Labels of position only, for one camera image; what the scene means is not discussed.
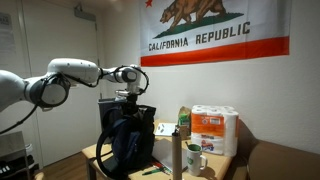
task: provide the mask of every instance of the black bag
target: black bag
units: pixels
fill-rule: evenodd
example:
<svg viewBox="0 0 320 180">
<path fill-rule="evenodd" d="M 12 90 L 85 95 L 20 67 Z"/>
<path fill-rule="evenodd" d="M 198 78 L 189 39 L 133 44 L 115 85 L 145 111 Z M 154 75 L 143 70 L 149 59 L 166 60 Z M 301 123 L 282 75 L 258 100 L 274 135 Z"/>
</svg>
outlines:
<svg viewBox="0 0 320 180">
<path fill-rule="evenodd" d="M 154 114 L 156 108 L 138 105 L 135 115 L 123 115 L 120 119 L 109 118 L 121 112 L 121 106 L 109 109 L 103 118 L 104 130 L 96 148 L 97 162 L 104 174 L 112 179 L 127 179 L 130 171 L 146 167 L 152 159 L 154 145 Z M 101 160 L 101 148 L 105 139 L 111 139 L 113 155 Z"/>
</svg>

